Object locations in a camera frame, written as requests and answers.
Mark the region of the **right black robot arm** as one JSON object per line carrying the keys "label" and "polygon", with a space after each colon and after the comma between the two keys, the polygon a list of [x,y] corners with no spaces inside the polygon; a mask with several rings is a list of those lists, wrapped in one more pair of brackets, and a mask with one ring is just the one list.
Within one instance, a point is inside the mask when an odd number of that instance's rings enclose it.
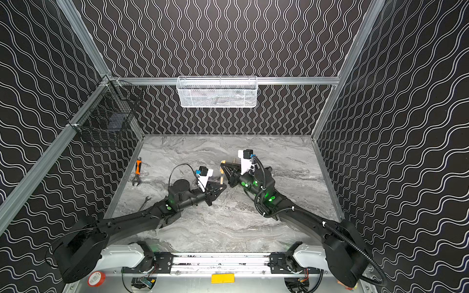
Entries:
{"label": "right black robot arm", "polygon": [[328,271],[347,287],[360,280],[371,282],[364,273],[375,262],[352,223],[329,220],[295,204],[276,189],[269,167],[255,164],[244,168],[241,164],[223,162],[221,169],[230,187],[241,186],[246,194],[253,195],[255,209],[261,216],[279,220],[320,242],[321,248],[301,241],[292,245],[285,254],[287,270]]}

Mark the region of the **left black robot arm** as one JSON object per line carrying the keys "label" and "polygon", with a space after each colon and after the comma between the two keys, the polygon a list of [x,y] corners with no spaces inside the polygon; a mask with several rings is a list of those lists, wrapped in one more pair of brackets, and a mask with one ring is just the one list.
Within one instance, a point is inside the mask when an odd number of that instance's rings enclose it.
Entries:
{"label": "left black robot arm", "polygon": [[166,227],[190,206],[203,202],[211,206],[226,189],[226,184],[210,181],[204,188],[191,189],[189,181],[178,179],[168,187],[168,196],[147,209],[110,219],[79,219],[52,252],[62,281],[73,283],[91,273],[107,246],[144,231]]}

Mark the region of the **silver combination wrench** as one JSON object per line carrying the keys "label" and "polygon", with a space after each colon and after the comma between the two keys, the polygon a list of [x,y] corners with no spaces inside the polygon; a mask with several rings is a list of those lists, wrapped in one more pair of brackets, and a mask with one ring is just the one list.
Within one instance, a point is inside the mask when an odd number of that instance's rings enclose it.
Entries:
{"label": "silver combination wrench", "polygon": [[151,197],[146,197],[143,204],[140,206],[140,208],[138,209],[138,212],[141,212],[144,210],[144,208],[146,207],[147,203],[151,200]]}

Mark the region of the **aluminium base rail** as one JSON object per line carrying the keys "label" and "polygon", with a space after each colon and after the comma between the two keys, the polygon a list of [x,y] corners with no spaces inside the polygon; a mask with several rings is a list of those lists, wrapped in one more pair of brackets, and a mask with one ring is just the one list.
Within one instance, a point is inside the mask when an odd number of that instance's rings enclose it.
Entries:
{"label": "aluminium base rail", "polygon": [[313,268],[330,272],[335,278],[360,277],[368,261],[359,253],[351,256],[321,247],[301,244],[280,253],[155,253],[137,244],[112,245],[95,255],[90,253],[70,262],[63,278],[72,283],[95,271],[127,267],[132,273],[203,276],[211,273],[234,273],[254,277],[303,273]]}

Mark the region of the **orange handled adjustable wrench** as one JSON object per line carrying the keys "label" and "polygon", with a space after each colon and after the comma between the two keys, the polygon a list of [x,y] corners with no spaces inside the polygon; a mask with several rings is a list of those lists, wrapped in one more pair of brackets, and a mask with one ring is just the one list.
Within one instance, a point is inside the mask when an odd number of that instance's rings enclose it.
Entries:
{"label": "orange handled adjustable wrench", "polygon": [[141,179],[140,179],[141,166],[142,166],[142,158],[138,157],[137,161],[136,161],[134,178],[132,180],[132,185],[133,186],[138,186],[138,185],[141,184]]}

